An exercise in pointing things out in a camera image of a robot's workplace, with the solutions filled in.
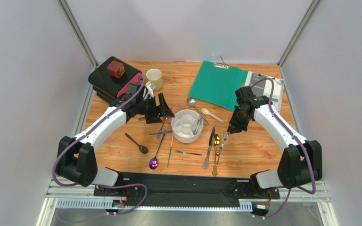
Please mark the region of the gold spoon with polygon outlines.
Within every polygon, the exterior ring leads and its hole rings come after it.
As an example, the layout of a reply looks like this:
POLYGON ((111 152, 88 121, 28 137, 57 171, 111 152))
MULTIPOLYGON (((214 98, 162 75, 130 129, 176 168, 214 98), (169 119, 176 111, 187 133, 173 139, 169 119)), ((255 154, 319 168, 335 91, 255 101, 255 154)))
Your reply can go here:
POLYGON ((217 150, 221 145, 221 137, 218 134, 215 134, 213 137, 213 147, 215 148, 215 156, 214 156, 214 165, 213 165, 213 171, 212 175, 216 177, 218 175, 217 171, 217 150))

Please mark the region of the silver table knife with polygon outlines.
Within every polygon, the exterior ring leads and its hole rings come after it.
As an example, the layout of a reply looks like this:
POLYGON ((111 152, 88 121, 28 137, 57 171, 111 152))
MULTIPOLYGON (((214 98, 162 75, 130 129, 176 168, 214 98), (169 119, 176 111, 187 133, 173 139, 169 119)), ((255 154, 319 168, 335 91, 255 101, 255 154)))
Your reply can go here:
POLYGON ((204 160, 204 163, 202 166, 203 170, 207 170, 209 167, 209 158, 210 158, 210 152, 212 149, 212 142, 213 142, 214 135, 215 135, 215 127, 212 128, 211 135, 209 137, 208 149, 207 149, 206 157, 205 157, 205 160, 204 160))

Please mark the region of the iridescent blue purple spoon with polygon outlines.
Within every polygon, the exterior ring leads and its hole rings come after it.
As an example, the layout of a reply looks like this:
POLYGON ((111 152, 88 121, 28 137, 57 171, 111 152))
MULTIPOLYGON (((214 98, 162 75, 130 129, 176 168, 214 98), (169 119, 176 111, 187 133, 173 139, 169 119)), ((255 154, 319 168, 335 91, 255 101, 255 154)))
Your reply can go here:
POLYGON ((163 133, 162 133, 162 137, 161 137, 161 140, 160 140, 160 143, 159 143, 159 146, 158 146, 158 149, 156 151, 156 154, 155 156, 149 161, 149 168, 152 169, 152 170, 155 170, 157 167, 158 167, 158 154, 161 150, 161 147, 163 145, 163 141, 165 139, 165 136, 166 134, 168 133, 168 130, 164 130, 163 133))

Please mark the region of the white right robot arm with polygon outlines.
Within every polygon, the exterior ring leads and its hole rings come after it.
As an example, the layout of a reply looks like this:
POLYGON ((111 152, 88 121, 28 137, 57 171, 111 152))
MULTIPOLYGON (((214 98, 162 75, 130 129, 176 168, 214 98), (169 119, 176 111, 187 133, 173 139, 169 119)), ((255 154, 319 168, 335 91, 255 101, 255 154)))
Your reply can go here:
POLYGON ((272 187, 292 189, 322 178, 322 147, 296 132, 278 113, 266 96, 257 97, 250 87, 235 91, 237 105, 229 122, 227 134, 246 131, 250 121, 258 122, 270 134, 282 152, 277 169, 251 175, 254 187, 264 190, 272 187))

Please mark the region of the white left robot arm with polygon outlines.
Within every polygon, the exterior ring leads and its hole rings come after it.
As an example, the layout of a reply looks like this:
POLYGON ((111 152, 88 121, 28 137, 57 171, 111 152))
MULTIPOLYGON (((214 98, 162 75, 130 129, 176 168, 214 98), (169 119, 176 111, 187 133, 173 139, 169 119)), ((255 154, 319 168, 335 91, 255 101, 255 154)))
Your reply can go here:
POLYGON ((174 117, 164 95, 158 95, 157 104, 155 96, 144 94, 145 88, 141 83, 131 83, 127 92, 115 99, 91 126, 74 137, 64 136, 60 140, 52 170, 58 185, 65 186, 58 176, 70 180, 68 186, 112 187, 116 184, 118 172, 97 165, 96 152, 106 139, 137 114, 143 115, 147 124, 174 117))

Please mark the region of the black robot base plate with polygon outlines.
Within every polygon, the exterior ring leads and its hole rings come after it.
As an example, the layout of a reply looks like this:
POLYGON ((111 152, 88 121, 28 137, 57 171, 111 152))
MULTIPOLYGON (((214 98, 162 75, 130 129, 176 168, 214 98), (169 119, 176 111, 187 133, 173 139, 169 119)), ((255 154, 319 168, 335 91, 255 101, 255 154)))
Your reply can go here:
POLYGON ((145 200, 152 207, 238 207, 240 199, 280 199, 276 188, 258 190, 248 178, 185 176, 122 172, 116 186, 137 184, 130 188, 95 188, 94 196, 125 197, 127 204, 145 200))

